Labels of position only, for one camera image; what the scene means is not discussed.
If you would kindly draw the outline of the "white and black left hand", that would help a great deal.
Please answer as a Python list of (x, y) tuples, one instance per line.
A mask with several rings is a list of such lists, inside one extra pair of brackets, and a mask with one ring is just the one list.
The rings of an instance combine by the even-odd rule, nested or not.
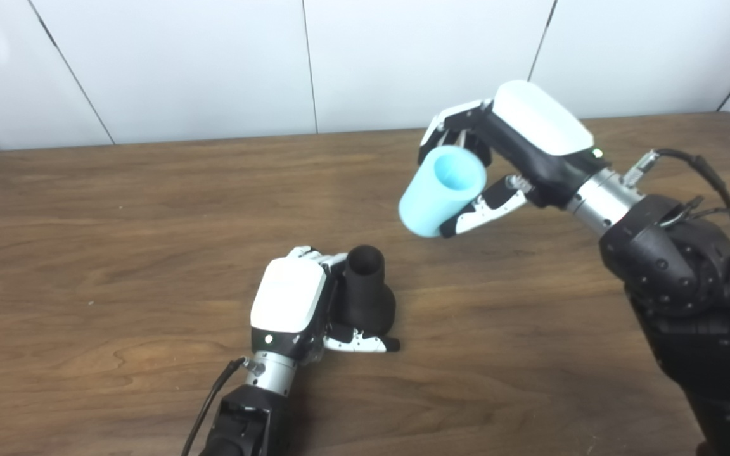
[(335, 255), (297, 246), (272, 260), (253, 300), (249, 369), (309, 364), (326, 350), (399, 352), (389, 334), (397, 300), (385, 275), (383, 252), (371, 245)]

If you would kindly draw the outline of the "white and black right hand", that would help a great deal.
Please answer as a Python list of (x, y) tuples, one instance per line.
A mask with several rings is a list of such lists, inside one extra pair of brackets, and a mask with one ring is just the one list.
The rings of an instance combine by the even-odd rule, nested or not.
[(451, 238), (527, 203), (565, 210), (605, 168), (579, 119), (535, 84), (510, 81), (432, 119), (398, 213), (417, 236)]

